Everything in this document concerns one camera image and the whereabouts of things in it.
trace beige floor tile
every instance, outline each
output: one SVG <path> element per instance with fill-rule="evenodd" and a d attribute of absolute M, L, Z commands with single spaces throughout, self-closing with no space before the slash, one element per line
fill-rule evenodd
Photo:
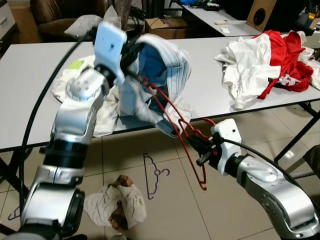
<path fill-rule="evenodd" d="M 102 149 L 104 172 L 142 166 L 143 153 L 156 162 L 178 158 L 172 138 L 156 128 L 106 136 Z"/>
<path fill-rule="evenodd" d="M 242 142 L 253 145 L 293 137 L 293 133 L 270 110 L 235 115 Z"/>
<path fill-rule="evenodd" d="M 102 138 L 93 138 L 84 160 L 85 176 L 102 174 Z"/>
<path fill-rule="evenodd" d="M 40 147 L 33 148 L 29 157 L 24 161 L 24 184 L 30 188 L 34 181 L 37 168 L 44 161 L 45 156 L 39 153 Z M 15 190 L 12 186 L 9 188 L 10 191 Z"/>
<path fill-rule="evenodd" d="M 308 176 L 297 179 L 303 190 L 320 205 L 320 179 L 317 176 Z"/>
<path fill-rule="evenodd" d="M 320 110 L 320 102 L 311 103 L 312 108 Z M 299 105 L 279 107 L 271 110 L 272 113 L 283 122 L 294 134 L 297 134 L 311 120 L 312 116 Z M 320 121 L 318 121 L 308 133 L 320 131 Z"/>
<path fill-rule="evenodd" d="M 8 165 L 10 163 L 11 157 L 12 157 L 12 151 L 7 152 L 1 152 L 0 158 Z M 9 183 L 4 180 L 2 183 L 0 183 L 0 193 L 6 192 L 9 189 Z"/>
<path fill-rule="evenodd" d="M 273 160 L 291 140 L 292 138 L 286 138 L 250 145 L 250 147 Z M 309 165 L 304 160 L 301 160 L 307 151 L 308 148 L 301 141 L 298 141 L 290 150 L 293 155 L 291 157 L 287 157 L 286 155 L 283 156 L 279 161 L 279 165 L 289 173 L 293 174 L 310 172 L 311 169 Z"/>
<path fill-rule="evenodd" d="M 187 149 L 187 151 L 189 152 L 190 156 L 192 157 L 192 159 L 193 159 L 194 161 L 196 161 L 196 160 L 199 158 L 198 153 L 197 153 L 196 150 L 194 150 L 194 148 L 190 145 L 190 143 L 188 142 L 188 140 L 187 140 L 186 137 L 183 136 L 182 139 L 183 139 L 183 142 L 184 142 L 184 144 L 185 144 L 185 146 L 186 146 L 186 149 Z M 187 154 L 186 154 L 186 152 L 185 152 L 185 149 L 184 149 L 184 147 L 183 147 L 180 139 L 175 138 L 175 139 L 173 140 L 173 142 L 174 142 L 174 145 L 175 145 L 175 148 L 176 148 L 176 151 L 177 151 L 177 153 L 178 153 L 179 158 L 186 158 L 186 157 L 187 157 Z"/>
<path fill-rule="evenodd" d="M 2 208 L 3 208 L 4 204 L 5 204 L 6 196 L 7 196 L 6 192 L 1 192 L 0 193 L 0 214 L 1 214 Z"/>
<path fill-rule="evenodd" d="M 209 240 L 205 224 L 197 207 L 192 190 L 181 166 L 180 160 L 157 163 L 159 170 L 167 168 L 170 175 L 160 175 L 157 192 L 152 200 L 147 198 L 144 166 L 104 173 L 104 183 L 114 182 L 119 175 L 127 175 L 141 191 L 146 204 L 147 218 L 125 232 L 133 240 Z M 155 176 L 152 164 L 147 166 L 150 190 L 154 190 Z M 105 229 L 106 237 L 115 231 Z"/>
<path fill-rule="evenodd" d="M 235 178 L 207 166 L 207 191 L 203 191 L 188 160 L 181 161 L 211 239 L 235 240 L 272 227 L 262 207 Z"/>
<path fill-rule="evenodd" d="M 301 138 L 301 142 L 303 142 L 304 145 L 306 145 L 309 149 L 311 149 L 315 145 L 319 145 L 320 144 L 320 131 L 304 135 Z"/>
<path fill-rule="evenodd" d="M 4 239 L 6 237 L 6 235 L 0 233 L 0 239 Z"/>
<path fill-rule="evenodd" d="M 85 195 L 96 193 L 103 186 L 103 175 L 86 176 L 79 188 L 85 192 Z M 83 212 L 81 223 L 77 234 L 87 235 L 89 240 L 104 240 L 105 228 L 95 225 L 86 212 Z"/>
<path fill-rule="evenodd" d="M 0 222 L 7 226 L 8 228 L 11 228 L 15 231 L 17 231 L 20 228 L 20 218 L 16 218 L 14 220 L 8 220 L 9 214 L 13 214 L 14 210 L 19 206 L 19 194 L 17 191 L 8 191 L 3 210 L 0 216 Z"/>
<path fill-rule="evenodd" d="M 243 240 L 271 240 L 271 239 L 280 239 L 274 228 L 243 238 Z"/>

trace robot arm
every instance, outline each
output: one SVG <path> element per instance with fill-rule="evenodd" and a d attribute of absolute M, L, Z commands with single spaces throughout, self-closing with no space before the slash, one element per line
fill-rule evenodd
<path fill-rule="evenodd" d="M 21 214 L 21 228 L 6 240 L 59 240 L 78 230 L 85 193 L 76 186 L 84 177 L 97 112 L 109 89 L 124 82 L 127 68 L 137 58 L 137 51 L 128 51 L 131 47 L 125 32 L 100 23 L 94 68 L 86 68 L 68 82 L 50 141 L 42 151 L 43 164 L 37 168 Z"/>
<path fill-rule="evenodd" d="M 213 136 L 209 140 L 195 136 L 189 139 L 203 155 L 197 161 L 199 166 L 209 161 L 209 165 L 221 174 L 236 178 L 237 183 L 263 207 L 281 239 L 320 239 L 319 217 L 307 194 L 271 164 L 241 155 L 239 146 L 224 141 L 241 142 L 233 119 L 219 122 L 211 131 Z"/>

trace brown armchair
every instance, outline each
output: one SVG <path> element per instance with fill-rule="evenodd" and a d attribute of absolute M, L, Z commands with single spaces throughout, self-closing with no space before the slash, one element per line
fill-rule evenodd
<path fill-rule="evenodd" d="M 82 15 L 104 17 L 105 0 L 30 0 L 30 8 L 44 42 L 70 42 L 64 31 Z"/>

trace desk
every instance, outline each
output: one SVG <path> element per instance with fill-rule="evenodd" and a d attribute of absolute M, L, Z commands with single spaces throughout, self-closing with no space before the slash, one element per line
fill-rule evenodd
<path fill-rule="evenodd" d="M 185 5 L 182 7 L 226 37 L 255 36 L 261 33 L 259 30 L 246 24 L 245 20 L 237 20 L 227 14 L 224 10 L 206 11 L 202 8 L 192 8 Z M 227 20 L 229 24 L 216 25 L 215 21 L 217 20 Z M 224 27 L 227 27 L 230 33 L 223 33 L 221 28 Z"/>
<path fill-rule="evenodd" d="M 218 37 L 173 40 L 191 56 L 192 71 L 182 94 L 191 104 L 193 120 L 320 100 L 320 92 L 313 87 L 299 93 L 273 88 L 265 100 L 257 99 L 248 108 L 236 111 L 232 107 L 233 99 L 229 91 L 222 86 L 222 66 L 214 60 L 228 41 L 236 39 L 237 37 Z M 19 146 L 22 143 L 31 110 L 54 68 L 72 45 L 73 43 L 70 42 L 11 45 L 0 60 L 0 152 L 14 150 L 12 157 L 19 159 L 21 154 Z M 75 59 L 92 55 L 93 52 L 92 43 L 81 44 L 62 69 Z M 58 101 L 48 92 L 36 115 L 28 140 L 29 148 L 43 146 L 48 142 L 59 106 Z M 309 112 L 315 117 L 304 131 L 308 131 L 320 119 L 320 112 L 311 110 Z M 114 133 L 150 127 L 149 124 L 134 117 L 123 117 L 118 119 Z M 297 135 L 295 141 L 290 143 L 291 147 L 303 134 L 304 132 L 301 132 Z M 15 175 L 18 161 L 11 160 L 10 168 L 3 161 L 0 161 L 0 164 L 1 171 L 14 173 L 8 182 L 13 187 L 19 186 L 19 179 Z"/>

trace speaker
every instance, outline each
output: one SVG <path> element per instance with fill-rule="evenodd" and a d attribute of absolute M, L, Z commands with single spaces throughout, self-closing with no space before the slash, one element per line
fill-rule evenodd
<path fill-rule="evenodd" d="M 276 2 L 277 0 L 254 0 L 246 23 L 262 32 L 268 23 Z"/>
<path fill-rule="evenodd" d="M 246 23 L 259 31 L 287 33 L 295 26 L 307 0 L 254 0 Z"/>

